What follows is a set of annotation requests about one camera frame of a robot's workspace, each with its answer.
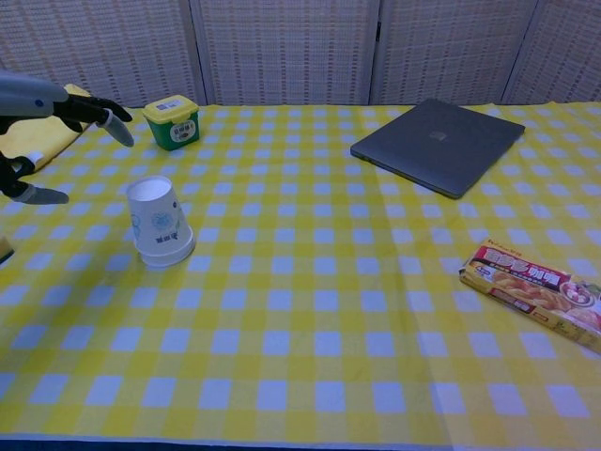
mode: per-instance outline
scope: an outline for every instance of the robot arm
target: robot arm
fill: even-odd
[[[0,134],[5,134],[18,120],[49,116],[59,117],[74,132],[83,131],[80,122],[96,122],[124,146],[133,146],[133,138],[122,122],[131,121],[131,116],[114,101],[69,94],[54,83],[0,70]],[[19,180],[34,169],[27,158],[10,159],[0,152],[0,191],[29,204],[69,201],[64,193],[36,188]]]

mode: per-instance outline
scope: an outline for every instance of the curry box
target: curry box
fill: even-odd
[[[485,240],[459,270],[461,281],[601,354],[601,287]]]

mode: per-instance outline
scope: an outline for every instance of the tablecloth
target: tablecloth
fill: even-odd
[[[462,199],[349,146],[408,107],[202,107],[166,152],[92,127],[0,200],[0,436],[594,448],[601,360],[460,284],[487,236],[601,270],[601,104],[474,107],[524,136]],[[136,255],[124,190],[175,185],[197,245]]]

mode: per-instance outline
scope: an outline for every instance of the upside-down paper cup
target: upside-down paper cup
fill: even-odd
[[[194,235],[170,179],[139,179],[128,187],[127,197],[135,248],[148,266],[175,265],[190,254]]]

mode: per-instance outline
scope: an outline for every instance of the gray laptop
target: gray laptop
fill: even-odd
[[[427,100],[355,143],[355,157],[457,199],[524,133],[524,126]]]

